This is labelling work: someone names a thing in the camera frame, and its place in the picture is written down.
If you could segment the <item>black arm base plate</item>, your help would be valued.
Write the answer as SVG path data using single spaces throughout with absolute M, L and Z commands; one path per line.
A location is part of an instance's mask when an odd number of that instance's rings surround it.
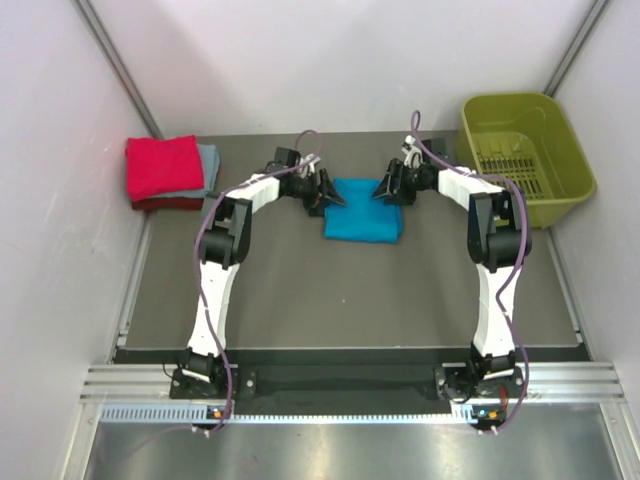
M 464 365 L 241 365 L 226 379 L 223 367 L 210 377 L 185 368 L 174 370 L 169 397 L 180 400 L 256 400 L 275 394 L 406 394 L 424 400 L 470 399 L 474 396 L 516 398 L 524 387 L 523 373 L 483 379 Z

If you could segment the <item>turquoise t-shirt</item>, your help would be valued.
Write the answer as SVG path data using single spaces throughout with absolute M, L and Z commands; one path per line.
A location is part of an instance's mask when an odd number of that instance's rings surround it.
M 363 243 L 398 242 L 403 233 L 402 211 L 397 205 L 385 204 L 382 199 L 372 197 L 378 181 L 337 178 L 334 185 L 346 205 L 332 204 L 325 208 L 326 239 Z

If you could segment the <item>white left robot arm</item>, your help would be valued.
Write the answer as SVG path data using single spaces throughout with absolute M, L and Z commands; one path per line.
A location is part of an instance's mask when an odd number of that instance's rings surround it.
M 329 205 L 344 206 L 331 177 L 319 168 L 317 153 L 278 147 L 266 167 L 237 186 L 210 196 L 194 244 L 198 304 L 188 356 L 182 374 L 205 396 L 216 396 L 228 385 L 225 328 L 235 277 L 249 253 L 253 216 L 283 197 L 297 199 L 307 214 L 320 217 Z

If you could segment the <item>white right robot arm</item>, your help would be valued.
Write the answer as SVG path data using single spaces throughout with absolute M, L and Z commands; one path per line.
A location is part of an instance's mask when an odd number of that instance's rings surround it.
M 372 197 L 386 204 L 411 205 L 433 190 L 462 207 L 467 217 L 467 250 L 479 277 L 478 322 L 471 344 L 467 384 L 487 396 L 516 370 L 511 331 L 515 290 L 531 250 L 526 199 L 503 179 L 452 166 L 409 135 L 402 159 L 392 159 Z

